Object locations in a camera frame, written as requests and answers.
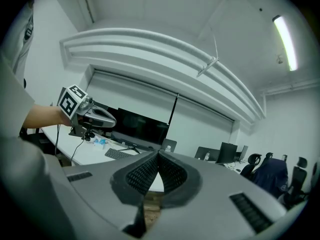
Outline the black monitor on arm stand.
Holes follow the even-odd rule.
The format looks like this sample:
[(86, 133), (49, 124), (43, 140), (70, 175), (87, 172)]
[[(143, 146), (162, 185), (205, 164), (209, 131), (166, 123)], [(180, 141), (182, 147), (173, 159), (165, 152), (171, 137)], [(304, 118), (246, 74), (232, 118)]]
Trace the black monitor on arm stand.
[(217, 164), (229, 164), (234, 161), (237, 145), (223, 142), (220, 147), (219, 155), (216, 160)]

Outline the grey laptop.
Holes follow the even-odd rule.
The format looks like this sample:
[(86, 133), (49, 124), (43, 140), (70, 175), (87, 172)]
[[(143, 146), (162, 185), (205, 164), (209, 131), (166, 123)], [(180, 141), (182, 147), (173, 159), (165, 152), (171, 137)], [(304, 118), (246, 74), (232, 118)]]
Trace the grey laptop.
[(208, 161), (216, 161), (219, 157), (220, 150), (200, 146), (196, 151), (195, 158), (204, 161), (207, 152), (210, 153), (210, 158)]
[(163, 140), (161, 148), (165, 150), (167, 146), (171, 146), (171, 152), (174, 152), (177, 146), (177, 142), (175, 140), (165, 138)]

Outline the black office chair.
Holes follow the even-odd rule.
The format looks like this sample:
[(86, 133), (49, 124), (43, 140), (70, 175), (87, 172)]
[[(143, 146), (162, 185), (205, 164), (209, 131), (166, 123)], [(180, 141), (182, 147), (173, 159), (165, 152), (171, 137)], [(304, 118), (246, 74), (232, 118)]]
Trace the black office chair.
[(299, 157), (296, 166), (293, 168), (291, 184), (288, 188), (288, 192), (284, 196), (284, 202), (287, 209), (291, 209), (306, 198), (307, 194), (302, 191), (302, 187), (307, 177), (307, 171), (305, 170), (307, 165), (307, 160), (303, 157)]
[(258, 153), (251, 154), (247, 160), (248, 164), (242, 169), (240, 175), (247, 180), (251, 180), (255, 167), (261, 162), (261, 157), (262, 155)]

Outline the office chair with navy jacket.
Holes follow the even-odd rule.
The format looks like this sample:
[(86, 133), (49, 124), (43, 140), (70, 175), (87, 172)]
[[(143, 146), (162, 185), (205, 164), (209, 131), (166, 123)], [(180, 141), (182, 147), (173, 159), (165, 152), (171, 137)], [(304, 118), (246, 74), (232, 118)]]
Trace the office chair with navy jacket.
[(262, 164), (255, 170), (251, 181), (278, 199), (288, 191), (287, 163), (273, 158), (273, 153), (268, 152)]

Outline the person's left forearm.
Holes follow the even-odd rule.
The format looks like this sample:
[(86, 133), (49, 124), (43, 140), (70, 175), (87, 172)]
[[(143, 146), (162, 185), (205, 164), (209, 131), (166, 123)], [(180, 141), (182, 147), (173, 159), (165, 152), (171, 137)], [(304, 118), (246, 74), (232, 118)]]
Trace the person's left forearm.
[(38, 129), (55, 125), (71, 127), (72, 123), (59, 106), (34, 104), (27, 114), (22, 127), (25, 129)]

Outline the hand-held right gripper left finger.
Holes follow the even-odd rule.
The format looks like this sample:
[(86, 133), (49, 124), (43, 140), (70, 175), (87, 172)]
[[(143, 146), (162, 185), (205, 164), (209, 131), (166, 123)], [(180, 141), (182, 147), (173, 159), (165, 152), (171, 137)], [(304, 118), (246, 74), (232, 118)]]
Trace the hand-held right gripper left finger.
[(102, 219), (127, 234), (144, 234), (144, 199), (158, 173), (158, 153), (65, 167), (70, 184)]

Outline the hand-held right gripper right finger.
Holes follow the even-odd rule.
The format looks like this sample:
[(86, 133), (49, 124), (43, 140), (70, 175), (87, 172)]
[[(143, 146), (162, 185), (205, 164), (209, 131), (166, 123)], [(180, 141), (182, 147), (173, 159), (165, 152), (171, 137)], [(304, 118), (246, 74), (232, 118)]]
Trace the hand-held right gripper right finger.
[(192, 198), (161, 207), (146, 240), (248, 240), (284, 217), (287, 210), (269, 193), (236, 172), (181, 154), (171, 156), (194, 168), (199, 183), (185, 183)]

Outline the white roller blind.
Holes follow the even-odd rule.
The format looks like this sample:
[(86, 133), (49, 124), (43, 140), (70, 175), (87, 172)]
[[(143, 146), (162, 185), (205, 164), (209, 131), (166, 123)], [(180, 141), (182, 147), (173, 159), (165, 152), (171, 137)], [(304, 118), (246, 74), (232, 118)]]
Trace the white roller blind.
[(124, 109), (170, 124), (167, 135), (174, 138), (171, 114), (176, 98), (173, 95), (102, 73), (92, 76), (86, 92), (98, 103), (113, 109)]
[(193, 158), (198, 147), (218, 150), (228, 143), (232, 126), (233, 121), (178, 98), (167, 138), (177, 142), (175, 153)]

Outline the white wall pipe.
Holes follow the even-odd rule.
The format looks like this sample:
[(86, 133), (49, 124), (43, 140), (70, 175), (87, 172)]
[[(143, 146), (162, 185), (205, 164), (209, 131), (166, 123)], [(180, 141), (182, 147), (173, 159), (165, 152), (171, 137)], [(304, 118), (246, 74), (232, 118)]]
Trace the white wall pipe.
[(266, 88), (261, 91), (261, 96), (273, 96), (283, 93), (288, 93), (292, 91), (299, 91), (311, 88), (320, 87), (320, 78), (293, 82), (290, 84), (285, 84), (277, 87)]

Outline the large curved black monitor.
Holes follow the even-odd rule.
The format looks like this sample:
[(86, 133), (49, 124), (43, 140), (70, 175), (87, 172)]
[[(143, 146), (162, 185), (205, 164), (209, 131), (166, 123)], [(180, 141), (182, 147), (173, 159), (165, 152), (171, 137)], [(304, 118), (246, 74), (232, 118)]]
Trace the large curved black monitor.
[(111, 138), (140, 150), (159, 150), (167, 136), (169, 124), (122, 108), (113, 110), (116, 119)]

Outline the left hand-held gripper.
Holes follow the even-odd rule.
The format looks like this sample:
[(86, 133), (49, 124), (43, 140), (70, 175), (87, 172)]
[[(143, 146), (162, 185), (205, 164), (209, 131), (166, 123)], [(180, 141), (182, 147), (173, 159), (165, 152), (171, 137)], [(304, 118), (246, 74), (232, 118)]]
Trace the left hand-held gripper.
[[(75, 84), (62, 88), (57, 105), (71, 122), (70, 136), (83, 137), (85, 126), (113, 128), (116, 125), (115, 117), (105, 109), (92, 108), (93, 98)], [(89, 110), (93, 119), (85, 118)]]

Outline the person's grey t-shirt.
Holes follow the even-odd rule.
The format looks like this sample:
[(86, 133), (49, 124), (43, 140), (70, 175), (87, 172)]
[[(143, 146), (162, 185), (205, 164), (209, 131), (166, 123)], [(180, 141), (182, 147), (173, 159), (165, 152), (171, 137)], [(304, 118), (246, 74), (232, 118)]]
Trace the person's grey t-shirt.
[(15, 17), (0, 44), (0, 138), (15, 138), (34, 105), (25, 91), (25, 65), (34, 30), (34, 0)]

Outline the black keyboard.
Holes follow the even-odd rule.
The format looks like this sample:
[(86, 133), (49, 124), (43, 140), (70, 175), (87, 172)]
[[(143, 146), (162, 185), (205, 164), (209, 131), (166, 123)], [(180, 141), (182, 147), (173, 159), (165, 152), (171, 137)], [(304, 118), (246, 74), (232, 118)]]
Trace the black keyboard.
[(104, 155), (113, 160), (121, 160), (137, 154), (140, 154), (140, 152), (136, 148), (124, 148), (120, 150), (109, 148)]

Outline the ceiling tube light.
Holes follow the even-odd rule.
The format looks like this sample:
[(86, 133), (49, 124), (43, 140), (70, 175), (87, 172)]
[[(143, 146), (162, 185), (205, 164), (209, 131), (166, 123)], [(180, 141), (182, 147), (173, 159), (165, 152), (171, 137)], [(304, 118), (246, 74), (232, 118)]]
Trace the ceiling tube light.
[(297, 63), (297, 56), (296, 51), (294, 47), (294, 43), (292, 40), (291, 33), (289, 31), (288, 25), (286, 23), (286, 20), (281, 15), (276, 15), (272, 19), (279, 35), (282, 40), (284, 50), (287, 56), (287, 62), (289, 66), (289, 70), (296, 71), (298, 69), (298, 63)]

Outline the metal duct hanger bracket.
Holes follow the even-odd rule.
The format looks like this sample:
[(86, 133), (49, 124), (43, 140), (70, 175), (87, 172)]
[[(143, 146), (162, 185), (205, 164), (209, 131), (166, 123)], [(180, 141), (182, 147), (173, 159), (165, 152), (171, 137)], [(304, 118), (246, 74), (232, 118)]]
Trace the metal duct hanger bracket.
[(210, 60), (210, 62), (205, 67), (203, 67), (202, 70), (200, 70), (198, 72), (198, 74), (196, 75), (196, 78), (203, 75), (210, 67), (212, 67), (214, 64), (216, 64), (220, 60), (219, 53), (218, 53), (217, 41), (216, 41), (216, 37), (215, 37), (214, 33), (212, 33), (212, 37), (213, 37), (213, 41), (214, 41), (216, 56), (213, 56), (212, 59)]

